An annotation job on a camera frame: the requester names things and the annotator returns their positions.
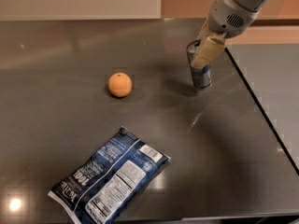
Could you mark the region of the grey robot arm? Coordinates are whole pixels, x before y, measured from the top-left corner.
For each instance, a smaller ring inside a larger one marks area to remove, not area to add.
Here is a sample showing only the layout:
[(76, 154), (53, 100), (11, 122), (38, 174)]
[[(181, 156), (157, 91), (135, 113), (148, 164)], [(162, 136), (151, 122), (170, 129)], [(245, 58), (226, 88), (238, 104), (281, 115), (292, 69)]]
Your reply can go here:
[(225, 49), (225, 41), (243, 34), (268, 0), (215, 0), (197, 38), (192, 67), (204, 68)]

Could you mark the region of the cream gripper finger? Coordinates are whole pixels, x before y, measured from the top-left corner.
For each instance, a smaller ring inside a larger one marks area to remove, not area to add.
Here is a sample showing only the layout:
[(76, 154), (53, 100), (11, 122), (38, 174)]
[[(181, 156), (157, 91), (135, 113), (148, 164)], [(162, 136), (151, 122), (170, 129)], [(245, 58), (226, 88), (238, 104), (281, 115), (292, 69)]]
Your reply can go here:
[(206, 43), (208, 41), (210, 35), (211, 35), (211, 31), (209, 30), (209, 27), (208, 27), (208, 20), (205, 20), (196, 39), (203, 43)]
[(208, 36), (200, 43), (195, 52), (191, 66), (203, 69), (206, 65), (215, 60), (225, 49), (225, 41), (217, 37)]

